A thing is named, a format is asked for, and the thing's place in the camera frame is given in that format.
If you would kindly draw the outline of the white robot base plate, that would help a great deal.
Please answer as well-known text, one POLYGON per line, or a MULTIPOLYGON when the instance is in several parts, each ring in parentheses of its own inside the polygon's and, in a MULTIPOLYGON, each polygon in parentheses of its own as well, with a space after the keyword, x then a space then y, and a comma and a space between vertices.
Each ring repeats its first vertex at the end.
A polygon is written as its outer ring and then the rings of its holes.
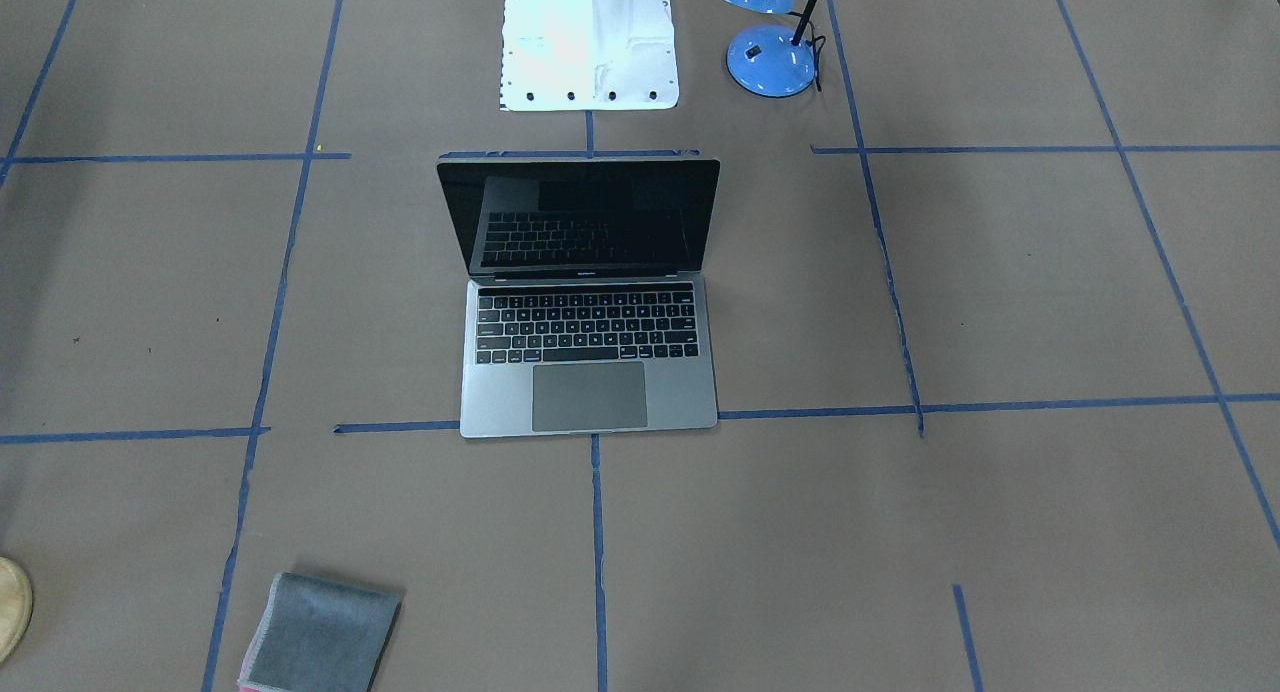
POLYGON ((677 107, 671 0, 503 3, 500 109, 677 107))

